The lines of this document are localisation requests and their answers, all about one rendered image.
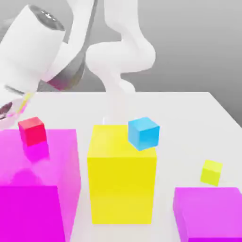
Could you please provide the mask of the large yellow box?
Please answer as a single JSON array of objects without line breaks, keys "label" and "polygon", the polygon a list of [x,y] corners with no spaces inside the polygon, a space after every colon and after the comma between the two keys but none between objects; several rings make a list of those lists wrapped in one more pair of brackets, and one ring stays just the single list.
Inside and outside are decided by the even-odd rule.
[{"label": "large yellow box", "polygon": [[138,151],[126,125],[94,125],[87,153],[93,224],[152,223],[157,155]]}]

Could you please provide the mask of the small red cube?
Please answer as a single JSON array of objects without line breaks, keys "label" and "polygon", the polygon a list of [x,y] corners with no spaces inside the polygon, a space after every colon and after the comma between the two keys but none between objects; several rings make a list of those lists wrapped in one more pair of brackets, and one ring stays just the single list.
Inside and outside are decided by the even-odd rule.
[{"label": "small red cube", "polygon": [[21,139],[28,147],[47,140],[44,123],[38,117],[19,121],[18,127]]}]

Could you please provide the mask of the small blue cube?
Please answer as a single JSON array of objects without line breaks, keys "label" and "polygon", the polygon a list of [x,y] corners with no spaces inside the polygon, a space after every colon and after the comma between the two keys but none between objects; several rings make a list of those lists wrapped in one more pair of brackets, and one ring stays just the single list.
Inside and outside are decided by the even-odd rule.
[{"label": "small blue cube", "polygon": [[128,141],[138,150],[156,147],[159,143],[160,125],[149,117],[128,122]]}]

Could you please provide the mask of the large magenta box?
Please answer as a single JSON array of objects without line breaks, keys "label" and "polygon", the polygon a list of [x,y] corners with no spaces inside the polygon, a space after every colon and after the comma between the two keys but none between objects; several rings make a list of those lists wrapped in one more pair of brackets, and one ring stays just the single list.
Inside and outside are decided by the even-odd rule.
[{"label": "large magenta box", "polygon": [[81,189],[77,133],[46,135],[28,147],[18,130],[0,131],[0,242],[70,242]]},{"label": "large magenta box", "polygon": [[180,242],[242,242],[242,193],[236,187],[176,187]]}]

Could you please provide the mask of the small yellow-green cube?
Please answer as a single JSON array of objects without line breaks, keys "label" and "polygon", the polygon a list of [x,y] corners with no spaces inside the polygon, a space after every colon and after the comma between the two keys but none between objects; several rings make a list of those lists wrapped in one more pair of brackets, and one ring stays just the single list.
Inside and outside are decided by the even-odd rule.
[{"label": "small yellow-green cube", "polygon": [[200,181],[218,187],[222,168],[223,164],[220,162],[205,160]]}]

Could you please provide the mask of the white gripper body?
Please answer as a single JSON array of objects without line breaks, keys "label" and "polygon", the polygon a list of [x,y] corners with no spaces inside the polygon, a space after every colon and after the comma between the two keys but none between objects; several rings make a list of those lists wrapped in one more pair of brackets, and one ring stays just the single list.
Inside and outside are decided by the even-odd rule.
[{"label": "white gripper body", "polygon": [[0,130],[11,128],[18,120],[18,114],[8,114],[0,119]]}]

